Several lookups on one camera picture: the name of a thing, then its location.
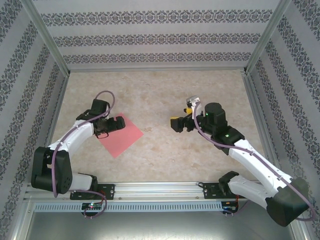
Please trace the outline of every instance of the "marble floor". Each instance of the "marble floor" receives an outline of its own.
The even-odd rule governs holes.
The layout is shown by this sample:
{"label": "marble floor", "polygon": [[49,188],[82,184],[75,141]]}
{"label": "marble floor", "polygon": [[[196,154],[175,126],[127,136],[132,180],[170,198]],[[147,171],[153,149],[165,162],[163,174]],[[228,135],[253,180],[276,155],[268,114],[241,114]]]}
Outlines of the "marble floor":
{"label": "marble floor", "polygon": [[[53,141],[90,109],[102,90],[116,97],[110,116],[124,113],[144,135],[117,158],[92,136],[72,157],[73,172],[95,175],[99,182],[217,181],[231,170],[255,179],[196,131],[176,133],[170,128],[171,116],[185,116],[186,98],[198,95],[203,107],[220,103],[228,123],[263,154],[240,71],[71,73]],[[112,101],[107,93],[100,98]]]}

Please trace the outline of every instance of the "patterned wallpaper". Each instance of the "patterned wallpaper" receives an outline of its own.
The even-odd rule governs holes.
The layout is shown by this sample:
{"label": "patterned wallpaper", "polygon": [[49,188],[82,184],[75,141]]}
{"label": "patterned wallpaper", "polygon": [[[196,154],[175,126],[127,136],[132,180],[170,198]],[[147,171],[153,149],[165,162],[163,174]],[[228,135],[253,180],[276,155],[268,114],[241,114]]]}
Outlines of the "patterned wallpaper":
{"label": "patterned wallpaper", "polygon": [[250,73],[281,168],[309,184],[320,239],[320,3],[293,0]]}
{"label": "patterned wallpaper", "polygon": [[18,0],[2,1],[0,16],[0,240],[5,240],[66,79]]}
{"label": "patterned wallpaper", "polygon": [[35,0],[71,70],[245,67],[279,0]]}

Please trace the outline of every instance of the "red square sheet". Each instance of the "red square sheet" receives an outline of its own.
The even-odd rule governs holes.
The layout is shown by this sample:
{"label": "red square sheet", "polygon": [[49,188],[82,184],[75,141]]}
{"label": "red square sheet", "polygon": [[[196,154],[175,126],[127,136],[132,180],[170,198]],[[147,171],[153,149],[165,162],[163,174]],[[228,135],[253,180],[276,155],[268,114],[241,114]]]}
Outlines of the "red square sheet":
{"label": "red square sheet", "polygon": [[100,143],[108,150],[112,157],[116,158],[129,148],[135,141],[141,138],[144,134],[140,129],[133,124],[123,113],[119,116],[123,117],[125,128],[109,133],[109,136],[104,138],[106,134],[99,136]]}

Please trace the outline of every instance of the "cable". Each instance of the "cable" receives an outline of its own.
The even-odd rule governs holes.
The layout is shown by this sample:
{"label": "cable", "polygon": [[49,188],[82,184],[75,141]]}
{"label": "cable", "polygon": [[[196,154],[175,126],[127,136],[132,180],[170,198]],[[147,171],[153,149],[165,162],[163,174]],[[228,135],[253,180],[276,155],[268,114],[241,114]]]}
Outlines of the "cable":
{"label": "cable", "polygon": [[63,138],[60,140],[60,142],[57,144],[57,146],[56,146],[55,149],[54,149],[54,152],[53,152],[53,155],[52,155],[52,163],[51,163],[51,175],[52,175],[52,191],[53,191],[53,196],[54,196],[55,198],[58,196],[58,194],[57,194],[57,186],[56,186],[56,171],[55,171],[55,170],[56,170],[56,169],[55,169],[55,167],[56,167],[55,165],[56,165],[56,155],[57,155],[57,152],[58,152],[59,148],[62,146],[62,143],[63,143],[63,142],[67,139],[67,137],[68,137],[71,133],[73,133],[76,129],[78,129],[79,127],[85,125],[86,123],[89,123],[89,122],[91,122],[91,121],[93,121],[93,120],[99,119],[99,118],[104,117],[104,116],[106,116],[106,115],[109,114],[110,110],[114,107],[114,105],[115,105],[115,103],[116,103],[116,97],[115,97],[115,95],[114,95],[113,92],[108,91],[108,90],[104,90],[104,91],[99,92],[99,93],[95,96],[94,99],[97,99],[97,97],[99,97],[99,96],[100,96],[101,94],[103,94],[103,93],[109,93],[109,94],[112,95],[112,98],[113,98],[113,102],[112,102],[111,106],[108,108],[108,110],[105,111],[104,113],[98,115],[98,116],[95,116],[95,117],[93,117],[93,118],[91,118],[91,119],[89,119],[89,120],[86,120],[86,121],[80,123],[78,126],[75,126],[75,127],[72,128],[72,129],[70,129],[70,130],[63,136]]}
{"label": "cable", "polygon": [[305,198],[305,196],[303,196],[294,186],[292,186],[288,181],[286,181],[285,179],[282,178],[282,176],[277,173],[272,167],[270,167],[259,155],[257,155],[255,152],[253,151],[250,151],[248,149],[245,149],[245,148],[242,148],[242,147],[238,147],[238,146],[230,146],[230,145],[225,145],[225,144],[221,144],[221,143],[218,143],[216,141],[213,141],[212,139],[210,139],[202,130],[201,128],[199,127],[199,124],[198,124],[198,121],[197,121],[197,116],[196,116],[196,112],[197,112],[197,108],[199,106],[201,102],[198,101],[195,103],[195,108],[194,108],[194,111],[193,111],[193,120],[194,120],[194,124],[195,124],[195,127],[196,129],[198,130],[198,132],[201,134],[202,137],[204,137],[206,140],[208,140],[210,143],[218,146],[218,147],[221,147],[221,148],[228,148],[228,149],[237,149],[237,150],[240,150],[240,151],[243,151],[245,153],[248,153],[252,156],[254,156],[256,159],[258,159],[267,169],[269,169],[277,178],[279,178],[282,182],[284,182],[289,188],[291,188],[307,205],[308,207],[310,208],[310,211],[311,211],[311,217],[309,218],[299,218],[297,217],[296,220],[298,221],[303,221],[303,222],[309,222],[309,221],[313,221],[315,220],[316,218],[316,211],[314,209],[314,207],[312,206],[312,204],[309,202],[308,199]]}
{"label": "cable", "polygon": [[86,219],[86,218],[94,219],[94,218],[96,218],[96,217],[99,217],[99,216],[100,216],[101,214],[103,214],[104,211],[107,209],[107,198],[106,198],[105,195],[101,194],[100,192],[89,191],[89,190],[76,190],[75,192],[87,193],[87,194],[96,194],[96,195],[99,195],[99,196],[102,197],[101,204],[103,204],[103,200],[104,200],[104,202],[105,202],[105,205],[104,205],[103,209],[102,209],[100,212],[98,212],[96,215],[93,215],[93,216],[87,216],[87,215],[86,215],[87,210],[89,210],[89,208],[86,208],[86,209],[84,210],[84,212],[83,212],[83,215],[84,215],[84,218],[85,218],[85,219]]}

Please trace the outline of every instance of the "purple cable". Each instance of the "purple cable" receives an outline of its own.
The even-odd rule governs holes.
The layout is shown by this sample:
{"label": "purple cable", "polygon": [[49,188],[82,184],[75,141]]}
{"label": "purple cable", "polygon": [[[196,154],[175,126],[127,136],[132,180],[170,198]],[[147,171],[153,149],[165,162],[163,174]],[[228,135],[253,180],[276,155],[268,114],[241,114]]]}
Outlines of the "purple cable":
{"label": "purple cable", "polygon": [[193,111],[193,120],[194,120],[194,124],[196,129],[198,130],[198,132],[201,134],[202,137],[204,137],[206,140],[208,140],[210,143],[221,147],[221,148],[228,148],[228,149],[237,149],[237,150],[241,150],[245,153],[248,153],[252,156],[254,156],[256,159],[258,159],[267,169],[269,169],[277,178],[279,178],[282,182],[284,182],[289,188],[291,188],[310,208],[311,211],[311,217],[309,218],[299,218],[297,217],[296,220],[298,221],[303,221],[303,222],[308,222],[308,221],[313,221],[316,218],[316,211],[314,209],[314,207],[311,205],[311,203],[309,202],[308,199],[305,198],[305,196],[303,196],[294,186],[292,186],[289,182],[287,182],[285,179],[283,179],[281,177],[281,175],[279,173],[277,173],[272,167],[270,167],[261,157],[259,157],[256,153],[254,153],[253,151],[250,151],[248,149],[242,148],[242,147],[238,147],[238,146],[230,146],[230,145],[225,145],[225,144],[221,144],[218,143],[216,141],[211,140],[199,127],[198,121],[197,121],[197,116],[196,116],[196,112],[197,112],[197,108],[200,104],[200,101],[195,103],[195,108]]}
{"label": "purple cable", "polygon": [[104,205],[103,209],[102,209],[100,212],[98,212],[96,215],[94,215],[94,216],[87,216],[87,215],[86,215],[86,212],[87,212],[87,210],[89,210],[89,208],[86,208],[86,209],[84,210],[84,212],[83,212],[84,218],[87,218],[87,217],[88,217],[88,218],[90,218],[90,219],[94,219],[94,218],[96,218],[96,217],[99,217],[101,214],[103,214],[104,211],[107,209],[107,198],[106,198],[105,195],[101,194],[100,192],[89,191],[89,190],[76,190],[75,192],[88,193],[88,194],[96,194],[96,195],[101,196],[101,197],[103,198],[104,202],[105,202],[105,205]]}
{"label": "purple cable", "polygon": [[56,155],[57,155],[57,152],[58,152],[59,148],[60,148],[61,145],[62,145],[61,143],[63,143],[63,142],[67,139],[67,137],[68,137],[71,133],[73,133],[76,129],[78,129],[79,127],[85,125],[86,123],[89,123],[89,122],[91,122],[91,121],[93,121],[93,120],[99,119],[99,118],[101,118],[101,117],[109,114],[110,110],[114,107],[114,105],[115,105],[115,103],[116,103],[116,97],[115,97],[115,95],[114,95],[113,92],[108,91],[108,90],[105,90],[105,91],[99,92],[99,93],[95,96],[94,99],[97,99],[97,97],[99,97],[99,95],[100,95],[100,94],[103,94],[103,93],[109,93],[109,94],[112,95],[113,102],[112,102],[110,108],[109,108],[107,111],[105,111],[104,113],[102,113],[102,114],[100,114],[100,115],[98,115],[98,116],[95,116],[95,117],[93,117],[93,118],[91,118],[91,119],[89,119],[89,120],[86,120],[86,121],[80,123],[78,126],[75,126],[74,128],[70,129],[70,131],[68,131],[68,132],[64,135],[64,137],[61,139],[61,141],[59,142],[59,144],[58,144],[58,145],[56,146],[56,148],[54,149],[54,152],[53,152],[53,155],[52,155],[52,163],[51,163],[51,174],[52,174],[52,191],[53,191],[53,196],[54,196],[55,198],[58,196],[58,194],[57,194],[57,186],[56,186],[55,164],[56,164]]}

